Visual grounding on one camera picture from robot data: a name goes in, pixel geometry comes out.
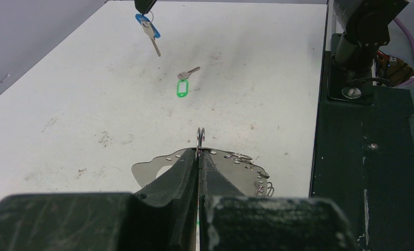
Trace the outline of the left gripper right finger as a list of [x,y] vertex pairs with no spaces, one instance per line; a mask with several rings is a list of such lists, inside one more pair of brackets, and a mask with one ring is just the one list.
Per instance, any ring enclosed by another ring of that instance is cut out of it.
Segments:
[[341,209],[329,199],[253,198],[199,158],[201,250],[357,250]]

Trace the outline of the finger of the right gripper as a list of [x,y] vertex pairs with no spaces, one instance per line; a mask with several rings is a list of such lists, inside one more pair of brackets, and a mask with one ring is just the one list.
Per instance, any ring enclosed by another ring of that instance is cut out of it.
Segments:
[[134,0],[136,10],[145,15],[150,12],[157,0]]

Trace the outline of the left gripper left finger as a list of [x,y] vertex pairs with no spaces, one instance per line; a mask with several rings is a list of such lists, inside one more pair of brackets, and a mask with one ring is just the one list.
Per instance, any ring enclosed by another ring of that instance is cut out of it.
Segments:
[[136,193],[41,193],[0,201],[0,250],[194,250],[198,160],[185,150]]

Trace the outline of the key with blue tag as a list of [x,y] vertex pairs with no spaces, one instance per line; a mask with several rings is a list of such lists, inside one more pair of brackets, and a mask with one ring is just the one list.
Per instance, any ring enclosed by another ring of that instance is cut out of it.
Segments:
[[156,43],[156,39],[160,38],[160,33],[157,31],[155,26],[152,24],[152,21],[149,20],[146,16],[142,14],[136,14],[135,15],[136,20],[140,23],[142,26],[144,32],[146,35],[150,38],[152,45],[158,55],[158,57],[161,57],[161,52],[159,50],[159,47]]

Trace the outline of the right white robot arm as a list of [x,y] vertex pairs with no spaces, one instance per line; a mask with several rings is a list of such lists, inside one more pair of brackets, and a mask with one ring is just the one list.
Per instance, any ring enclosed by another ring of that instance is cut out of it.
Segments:
[[379,48],[390,42],[388,25],[408,1],[334,1],[330,10],[344,30],[326,64],[329,75],[364,76]]

